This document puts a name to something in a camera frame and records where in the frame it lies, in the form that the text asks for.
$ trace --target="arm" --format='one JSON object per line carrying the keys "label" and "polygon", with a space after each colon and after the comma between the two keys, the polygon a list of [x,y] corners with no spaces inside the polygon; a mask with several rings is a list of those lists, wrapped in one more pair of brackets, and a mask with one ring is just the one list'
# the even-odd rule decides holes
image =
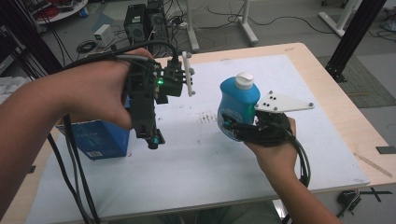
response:
{"label": "arm", "polygon": [[[152,58],[143,49],[131,53]],[[32,81],[0,105],[0,220],[62,116],[77,114],[132,128],[121,103],[128,69],[124,62],[85,64]]]}
{"label": "arm", "polygon": [[[295,133],[295,121],[290,119]],[[297,152],[292,144],[261,147],[245,143],[256,155],[280,200],[285,204],[293,223],[340,223],[315,196],[299,181],[294,173]]]}

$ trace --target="green light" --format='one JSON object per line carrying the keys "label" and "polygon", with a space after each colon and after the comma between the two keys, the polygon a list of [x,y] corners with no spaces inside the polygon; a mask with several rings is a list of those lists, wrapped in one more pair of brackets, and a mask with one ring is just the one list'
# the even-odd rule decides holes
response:
{"label": "green light", "polygon": [[163,79],[161,77],[158,78],[157,84],[160,85],[160,86],[163,84]]}

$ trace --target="blue box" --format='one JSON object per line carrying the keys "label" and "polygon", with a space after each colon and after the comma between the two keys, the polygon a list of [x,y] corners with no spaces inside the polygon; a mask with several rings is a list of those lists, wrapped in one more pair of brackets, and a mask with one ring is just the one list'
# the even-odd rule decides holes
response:
{"label": "blue box", "polygon": [[[64,134],[64,126],[55,126]],[[129,130],[102,120],[72,123],[76,145],[91,160],[125,157]]]}

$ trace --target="white bottle cap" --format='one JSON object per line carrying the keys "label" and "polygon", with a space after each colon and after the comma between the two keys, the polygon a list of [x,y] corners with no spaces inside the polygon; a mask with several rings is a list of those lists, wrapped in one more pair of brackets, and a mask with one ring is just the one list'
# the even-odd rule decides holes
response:
{"label": "white bottle cap", "polygon": [[241,72],[235,77],[235,86],[239,90],[248,90],[253,86],[254,76],[248,72]]}

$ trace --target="gray floor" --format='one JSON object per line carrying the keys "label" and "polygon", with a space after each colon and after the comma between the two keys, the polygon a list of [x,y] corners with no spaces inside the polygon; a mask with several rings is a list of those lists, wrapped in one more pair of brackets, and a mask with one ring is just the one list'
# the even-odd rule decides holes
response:
{"label": "gray floor", "polygon": [[[135,4],[141,1],[134,0],[129,2]],[[180,4],[184,10],[184,1],[180,1]],[[237,13],[242,5],[242,1],[227,0],[205,0],[191,3],[194,18],[193,25],[197,27],[196,34],[201,47],[200,52],[249,48],[248,40],[237,23],[219,29],[199,29],[200,27],[219,26],[227,22],[228,16],[210,14],[207,11],[207,6],[209,6],[210,10],[219,13]],[[322,7],[319,0],[257,0],[251,2],[249,15],[253,20],[260,23],[267,23],[282,16],[300,17],[309,21],[320,31],[330,32],[330,28],[319,18],[318,13],[324,10],[337,19],[343,10],[340,5],[341,1],[335,0],[330,0],[329,5],[326,7]],[[95,26],[97,26],[99,14],[104,7],[106,7],[106,4],[92,4],[89,6],[91,13],[88,18],[82,19],[77,14],[52,24],[69,50],[73,60],[78,56],[75,51],[77,45],[87,39],[93,39],[92,33],[95,30]],[[178,11],[175,12],[174,8],[171,8],[169,13],[174,13],[173,15],[180,14]],[[386,13],[383,10],[370,28],[373,34],[381,30],[379,24],[385,18]],[[249,23],[259,38],[257,46],[302,42],[308,46],[315,56],[319,57],[331,56],[340,41],[337,35],[319,33],[310,28],[305,22],[297,19],[277,20],[269,25],[256,25],[251,21]],[[46,32],[43,34],[43,38],[58,59],[62,61],[62,53],[53,35]],[[180,49],[191,49],[185,31],[179,31],[177,43]],[[118,46],[123,47],[127,44],[127,41],[123,41]],[[354,54],[382,85],[396,97],[395,41],[375,38],[367,34]],[[9,76],[22,75],[21,70],[15,64],[12,64],[6,72],[6,75]],[[361,113],[372,122],[373,126],[389,145],[396,146],[396,106],[361,109]],[[395,223],[396,186],[381,186],[375,188],[375,190],[389,190],[394,194],[379,195],[381,202],[374,195],[362,195],[362,201],[354,210],[354,215],[346,213],[342,217],[343,223]],[[336,201],[338,194],[339,192],[320,194],[318,198],[336,214],[341,209],[341,205]]]}

